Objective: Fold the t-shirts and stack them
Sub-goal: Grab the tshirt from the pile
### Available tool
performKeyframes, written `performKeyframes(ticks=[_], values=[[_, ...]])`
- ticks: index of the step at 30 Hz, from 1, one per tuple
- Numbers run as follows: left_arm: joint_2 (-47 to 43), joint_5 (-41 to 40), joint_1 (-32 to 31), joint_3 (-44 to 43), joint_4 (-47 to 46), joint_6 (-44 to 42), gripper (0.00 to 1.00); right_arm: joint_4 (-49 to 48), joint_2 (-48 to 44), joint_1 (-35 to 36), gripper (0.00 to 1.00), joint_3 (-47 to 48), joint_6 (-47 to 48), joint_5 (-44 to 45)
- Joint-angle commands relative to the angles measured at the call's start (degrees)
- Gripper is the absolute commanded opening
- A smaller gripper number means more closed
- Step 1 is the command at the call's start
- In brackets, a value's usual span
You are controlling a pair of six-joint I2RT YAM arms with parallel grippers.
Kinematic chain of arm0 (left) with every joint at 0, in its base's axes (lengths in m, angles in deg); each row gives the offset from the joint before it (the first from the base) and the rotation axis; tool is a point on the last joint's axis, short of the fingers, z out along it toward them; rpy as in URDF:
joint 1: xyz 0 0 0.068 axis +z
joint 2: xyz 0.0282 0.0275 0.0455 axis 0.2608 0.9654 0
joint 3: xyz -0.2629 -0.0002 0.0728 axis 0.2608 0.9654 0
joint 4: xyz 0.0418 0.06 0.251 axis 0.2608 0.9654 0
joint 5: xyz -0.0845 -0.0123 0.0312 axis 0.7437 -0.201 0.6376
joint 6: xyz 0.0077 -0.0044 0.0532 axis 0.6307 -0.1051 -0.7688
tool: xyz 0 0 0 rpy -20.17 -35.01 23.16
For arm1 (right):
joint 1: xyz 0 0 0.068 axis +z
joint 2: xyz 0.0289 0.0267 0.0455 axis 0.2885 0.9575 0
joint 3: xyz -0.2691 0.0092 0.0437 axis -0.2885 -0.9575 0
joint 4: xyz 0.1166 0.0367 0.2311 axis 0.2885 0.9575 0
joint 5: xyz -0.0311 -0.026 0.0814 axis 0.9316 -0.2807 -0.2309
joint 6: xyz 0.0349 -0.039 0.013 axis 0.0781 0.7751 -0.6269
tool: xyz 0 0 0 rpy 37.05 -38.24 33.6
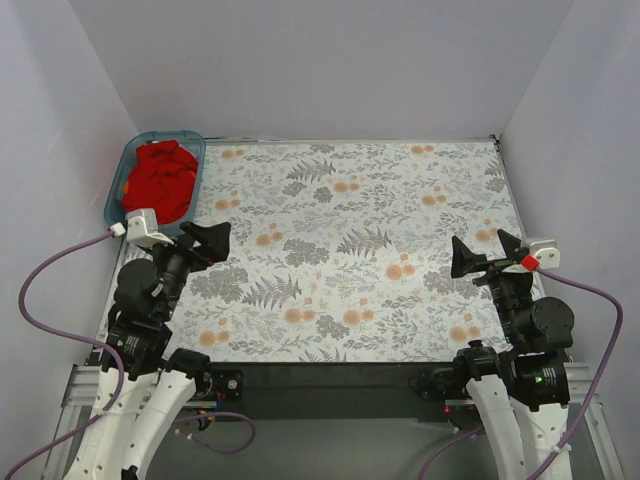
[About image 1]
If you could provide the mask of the red t shirt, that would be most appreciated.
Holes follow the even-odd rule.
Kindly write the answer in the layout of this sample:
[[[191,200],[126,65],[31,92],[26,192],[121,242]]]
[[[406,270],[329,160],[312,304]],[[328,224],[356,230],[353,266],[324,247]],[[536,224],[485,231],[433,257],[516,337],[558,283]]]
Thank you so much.
[[[124,185],[123,210],[153,209],[159,225],[180,220],[191,205],[198,167],[176,140],[139,146]]]

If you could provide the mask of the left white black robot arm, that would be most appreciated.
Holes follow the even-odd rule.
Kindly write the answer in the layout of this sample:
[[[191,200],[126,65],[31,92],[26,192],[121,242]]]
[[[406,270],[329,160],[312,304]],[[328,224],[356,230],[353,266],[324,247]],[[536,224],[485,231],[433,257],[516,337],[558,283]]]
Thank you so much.
[[[188,276],[229,256],[231,225],[181,226],[117,275],[92,407],[69,479],[143,479],[183,405],[203,384],[208,356],[185,349],[169,359],[168,326]]]

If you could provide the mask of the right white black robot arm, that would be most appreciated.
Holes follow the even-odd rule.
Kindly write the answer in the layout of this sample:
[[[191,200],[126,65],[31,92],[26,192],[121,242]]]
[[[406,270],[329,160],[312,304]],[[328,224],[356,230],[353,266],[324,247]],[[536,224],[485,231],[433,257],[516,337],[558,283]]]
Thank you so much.
[[[521,240],[498,230],[504,255],[490,259],[452,239],[451,276],[474,275],[487,287],[509,349],[479,341],[457,352],[456,382],[473,400],[501,479],[569,479],[569,381],[562,354],[573,344],[575,316],[555,297],[534,298],[536,268],[554,269],[560,252],[552,239]]]

